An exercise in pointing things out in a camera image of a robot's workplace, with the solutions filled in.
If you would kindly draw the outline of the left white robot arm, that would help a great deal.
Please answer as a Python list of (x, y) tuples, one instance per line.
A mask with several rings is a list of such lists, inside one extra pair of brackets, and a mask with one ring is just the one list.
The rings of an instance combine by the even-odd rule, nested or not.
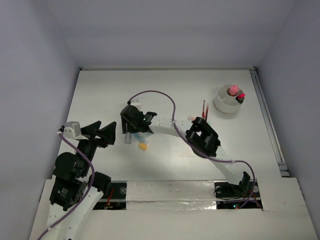
[(117, 123), (101, 124), (96, 121), (81, 127), (79, 122), (70, 121), (58, 130), (60, 139), (75, 152), (63, 152), (55, 160), (49, 214), (38, 239), (79, 239), (95, 205), (112, 193), (111, 178), (95, 171), (92, 160), (97, 148), (115, 143)]

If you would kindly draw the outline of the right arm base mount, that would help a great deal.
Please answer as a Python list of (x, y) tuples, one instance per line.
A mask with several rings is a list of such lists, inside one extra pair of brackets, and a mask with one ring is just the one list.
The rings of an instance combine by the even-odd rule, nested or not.
[(246, 204), (241, 209), (263, 209), (259, 185), (250, 181), (249, 187), (245, 191), (241, 191), (236, 185), (232, 187), (226, 181), (218, 181), (214, 183), (213, 195), (216, 198), (216, 208), (218, 210), (236, 210), (242, 206), (246, 200)]

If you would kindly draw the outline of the green pastel highlighter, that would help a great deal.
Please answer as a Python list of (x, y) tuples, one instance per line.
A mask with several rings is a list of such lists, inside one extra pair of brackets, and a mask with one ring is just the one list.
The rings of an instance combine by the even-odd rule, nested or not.
[(148, 137), (150, 137), (151, 135), (153, 135), (153, 133), (152, 133), (152, 132), (146, 132), (144, 135), (145, 135), (146, 138), (148, 138)]

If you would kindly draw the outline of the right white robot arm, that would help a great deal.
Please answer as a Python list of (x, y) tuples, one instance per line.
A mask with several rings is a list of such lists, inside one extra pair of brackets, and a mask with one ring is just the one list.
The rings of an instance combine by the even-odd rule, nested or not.
[(124, 134), (150, 133), (181, 137), (197, 156), (209, 159), (216, 166), (235, 196), (242, 196), (248, 191), (250, 175), (236, 166), (236, 162), (222, 147), (219, 135), (203, 118), (173, 120), (155, 112), (143, 113), (133, 105), (127, 105), (120, 116)]

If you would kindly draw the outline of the clear blue capped pen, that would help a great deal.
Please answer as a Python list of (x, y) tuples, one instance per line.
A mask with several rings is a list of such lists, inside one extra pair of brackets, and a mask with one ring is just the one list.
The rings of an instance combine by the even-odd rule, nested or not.
[(130, 132), (127, 132), (125, 134), (125, 143), (126, 144), (131, 144), (132, 143), (132, 134)]

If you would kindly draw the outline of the black pink highlighter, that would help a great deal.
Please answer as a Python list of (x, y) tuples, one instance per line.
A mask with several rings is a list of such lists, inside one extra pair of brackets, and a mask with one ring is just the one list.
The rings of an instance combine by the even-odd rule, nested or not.
[(242, 104), (245, 100), (245, 94), (242, 93), (242, 94), (239, 94), (237, 97), (236, 97), (236, 100), (239, 104)]

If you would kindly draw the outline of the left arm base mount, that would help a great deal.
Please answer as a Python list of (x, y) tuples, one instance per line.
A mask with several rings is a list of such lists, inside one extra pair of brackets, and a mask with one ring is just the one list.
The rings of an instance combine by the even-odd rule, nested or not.
[(94, 206), (93, 210), (125, 210), (127, 207), (127, 182), (113, 181), (110, 192), (104, 195)]

